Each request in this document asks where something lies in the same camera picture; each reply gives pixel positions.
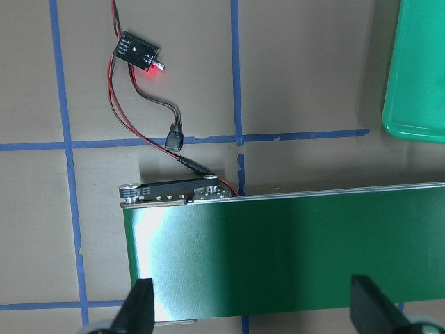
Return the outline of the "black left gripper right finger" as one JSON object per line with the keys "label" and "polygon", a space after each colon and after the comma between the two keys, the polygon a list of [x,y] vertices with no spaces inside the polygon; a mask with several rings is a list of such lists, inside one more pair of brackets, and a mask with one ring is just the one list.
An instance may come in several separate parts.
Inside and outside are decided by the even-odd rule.
{"label": "black left gripper right finger", "polygon": [[417,333],[402,312],[365,275],[352,275],[350,319],[357,333]]}

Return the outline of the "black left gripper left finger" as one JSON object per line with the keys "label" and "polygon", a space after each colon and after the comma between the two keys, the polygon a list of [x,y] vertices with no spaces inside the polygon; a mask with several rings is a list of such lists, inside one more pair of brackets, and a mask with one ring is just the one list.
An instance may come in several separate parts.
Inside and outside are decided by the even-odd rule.
{"label": "black left gripper left finger", "polygon": [[154,330],[154,286],[151,278],[137,279],[113,320],[112,333],[152,333]]}

